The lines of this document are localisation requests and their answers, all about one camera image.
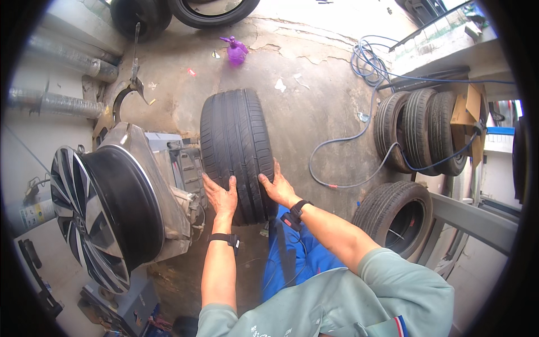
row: cardboard box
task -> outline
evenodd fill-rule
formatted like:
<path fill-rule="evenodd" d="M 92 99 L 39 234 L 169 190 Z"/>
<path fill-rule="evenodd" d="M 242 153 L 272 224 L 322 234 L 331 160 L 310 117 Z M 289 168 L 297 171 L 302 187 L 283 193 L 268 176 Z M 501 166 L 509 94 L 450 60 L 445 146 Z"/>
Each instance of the cardboard box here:
<path fill-rule="evenodd" d="M 485 87 L 483 85 L 468 84 L 467 93 L 457 96 L 451 117 L 451 134 L 457 151 L 469 143 L 475 133 L 473 126 L 477 121 L 482 118 L 483 125 L 486 124 L 488 117 L 487 106 Z M 486 134 L 487 128 L 483 130 L 481 137 L 476 137 L 468 150 L 463 153 L 472 157 L 474 169 L 483 160 Z"/>

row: metal pipe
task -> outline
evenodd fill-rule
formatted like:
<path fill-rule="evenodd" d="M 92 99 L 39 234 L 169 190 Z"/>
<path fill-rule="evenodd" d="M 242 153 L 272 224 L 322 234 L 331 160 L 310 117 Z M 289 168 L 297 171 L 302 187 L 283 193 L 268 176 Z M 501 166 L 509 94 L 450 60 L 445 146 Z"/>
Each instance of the metal pipe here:
<path fill-rule="evenodd" d="M 118 67 L 43 37 L 31 36 L 27 48 L 30 53 L 104 82 L 113 83 L 118 78 Z"/>
<path fill-rule="evenodd" d="M 10 107 L 29 108 L 34 112 L 91 119 L 99 118 L 105 111 L 105 105 L 100 102 L 15 87 L 9 89 L 8 105 Z"/>

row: hand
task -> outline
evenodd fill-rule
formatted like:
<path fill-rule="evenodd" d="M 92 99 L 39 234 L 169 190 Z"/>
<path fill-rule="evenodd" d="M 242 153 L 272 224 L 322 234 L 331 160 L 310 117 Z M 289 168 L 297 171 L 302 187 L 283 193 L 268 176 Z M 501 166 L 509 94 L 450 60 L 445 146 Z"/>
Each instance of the hand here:
<path fill-rule="evenodd" d="M 262 173 L 258 175 L 258 180 L 266 189 L 268 196 L 275 202 L 290 209 L 301 200 L 294 192 L 285 177 L 281 174 L 281 166 L 277 159 L 273 158 L 273 184 Z"/>
<path fill-rule="evenodd" d="M 204 181 L 204 189 L 206 190 L 208 200 L 213 206 L 213 209 L 215 209 L 215 213 L 217 214 L 217 216 L 230 216 L 230 219 L 232 219 L 232 216 L 236 211 L 236 206 L 238 205 L 236 177 L 230 176 L 230 191 L 226 191 L 224 188 L 216 184 L 212 179 L 210 179 L 210 177 L 208 177 L 206 173 L 202 175 L 202 180 Z"/>

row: black wristband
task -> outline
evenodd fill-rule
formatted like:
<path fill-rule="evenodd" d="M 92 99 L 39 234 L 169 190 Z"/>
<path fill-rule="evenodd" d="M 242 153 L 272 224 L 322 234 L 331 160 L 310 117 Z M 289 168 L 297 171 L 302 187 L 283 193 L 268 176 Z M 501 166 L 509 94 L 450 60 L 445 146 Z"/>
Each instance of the black wristband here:
<path fill-rule="evenodd" d="M 290 216 L 292 217 L 292 220 L 294 220 L 295 222 L 297 223 L 300 223 L 301 220 L 300 220 L 300 216 L 303 214 L 303 212 L 301 211 L 301 208 L 305 205 L 305 204 L 311 204 L 313 205 L 312 202 L 310 201 L 307 201 L 307 200 L 300 200 L 298 201 L 298 203 L 296 205 L 293 205 L 291 208 L 290 208 Z"/>
<path fill-rule="evenodd" d="M 213 240 L 226 241 L 229 246 L 234 248 L 234 256 L 238 256 L 239 248 L 239 235 L 237 234 L 224 234 L 224 233 L 215 233 L 208 236 L 208 242 Z"/>

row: blue pants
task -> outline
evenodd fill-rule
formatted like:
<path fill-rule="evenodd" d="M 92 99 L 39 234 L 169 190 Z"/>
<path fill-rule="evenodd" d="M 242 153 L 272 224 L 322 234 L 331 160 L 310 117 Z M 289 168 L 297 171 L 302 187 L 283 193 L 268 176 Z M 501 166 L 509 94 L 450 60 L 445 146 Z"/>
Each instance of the blue pants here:
<path fill-rule="evenodd" d="M 285 232 L 286 249 L 296 250 L 295 275 L 297 274 L 297 276 L 295 277 L 295 284 L 303 283 L 310 277 L 326 270 L 345 267 L 333 253 L 320 244 L 303 222 L 301 223 L 301 232 L 298 233 L 281 221 L 281 216 L 285 212 L 289 212 L 289 210 L 279 206 L 277 218 L 269 225 L 269 254 L 264 277 L 262 278 L 262 302 L 270 299 L 285 285 L 277 242 L 278 226 L 282 226 Z M 299 234 L 301 234 L 301 241 L 304 243 L 305 248 L 299 242 Z"/>

